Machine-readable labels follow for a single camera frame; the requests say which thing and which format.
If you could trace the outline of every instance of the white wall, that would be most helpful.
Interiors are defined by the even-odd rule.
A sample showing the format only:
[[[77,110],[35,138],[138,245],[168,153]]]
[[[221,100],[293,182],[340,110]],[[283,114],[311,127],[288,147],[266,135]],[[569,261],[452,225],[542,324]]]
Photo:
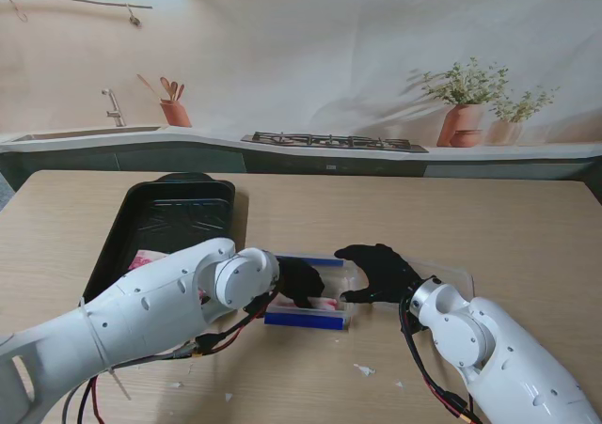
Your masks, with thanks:
[[[433,145],[445,113],[425,71],[478,56],[517,89],[561,86],[530,121],[551,141],[602,140],[602,0],[0,0],[0,131],[163,122],[142,73],[184,82],[193,124],[214,133],[409,137]],[[483,126],[494,119],[489,114]]]

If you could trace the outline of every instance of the sink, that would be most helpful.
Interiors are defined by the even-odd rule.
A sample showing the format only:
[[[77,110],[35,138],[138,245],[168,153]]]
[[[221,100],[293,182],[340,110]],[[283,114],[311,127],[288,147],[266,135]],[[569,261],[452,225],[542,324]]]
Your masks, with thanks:
[[[87,135],[103,134],[123,134],[123,133],[142,133],[145,131],[157,131],[163,126],[133,126],[131,128],[107,128],[105,130],[83,130],[69,131],[67,133],[46,133],[46,134],[27,134],[12,142],[25,142],[27,140],[49,140],[49,139],[68,139],[70,137],[86,137]]]

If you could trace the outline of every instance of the green leaves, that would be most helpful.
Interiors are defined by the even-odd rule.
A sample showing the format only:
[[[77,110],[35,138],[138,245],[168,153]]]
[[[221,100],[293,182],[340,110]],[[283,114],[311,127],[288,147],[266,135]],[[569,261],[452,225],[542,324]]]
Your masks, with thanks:
[[[493,110],[501,120],[518,123],[533,117],[536,112],[548,104],[553,104],[554,92],[560,88],[546,92],[543,87],[538,86],[537,92],[526,91],[520,102],[513,102],[505,93],[494,101]]]
[[[422,90],[447,104],[494,102],[496,116],[513,123],[527,120],[544,106],[553,103],[554,92],[559,87],[546,92],[539,86],[536,92],[526,91],[519,102],[513,102],[506,93],[507,73],[506,67],[500,68],[496,63],[483,70],[473,56],[464,66],[454,62],[451,70],[437,74],[430,71],[424,73],[425,85]]]
[[[427,95],[433,95],[448,104],[481,104],[503,95],[508,69],[490,65],[488,71],[479,67],[476,57],[465,66],[454,62],[451,70],[433,75],[424,74]]]

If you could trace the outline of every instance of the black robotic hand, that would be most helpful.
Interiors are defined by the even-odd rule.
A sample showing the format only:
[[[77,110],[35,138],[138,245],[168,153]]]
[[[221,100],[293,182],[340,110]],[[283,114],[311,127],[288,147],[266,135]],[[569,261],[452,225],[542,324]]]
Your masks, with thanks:
[[[325,288],[318,271],[299,258],[277,257],[277,259],[280,266],[280,292],[293,299],[294,304],[300,308],[313,308],[309,297],[321,297]],[[265,293],[253,299],[245,306],[245,311],[249,314],[259,312],[267,295]]]
[[[343,302],[399,304],[408,288],[415,288],[421,282],[420,276],[405,259],[381,243],[349,245],[337,250],[335,257],[354,262],[368,277],[368,288],[344,292],[341,294]]]

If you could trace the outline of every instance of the black plastic tray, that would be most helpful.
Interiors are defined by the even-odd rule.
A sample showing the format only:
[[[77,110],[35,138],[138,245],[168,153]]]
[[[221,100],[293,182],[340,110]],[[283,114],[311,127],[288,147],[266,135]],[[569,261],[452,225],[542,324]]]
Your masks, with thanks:
[[[142,182],[125,196],[84,291],[89,302],[127,274],[138,250],[173,253],[228,237],[234,185],[203,174]]]

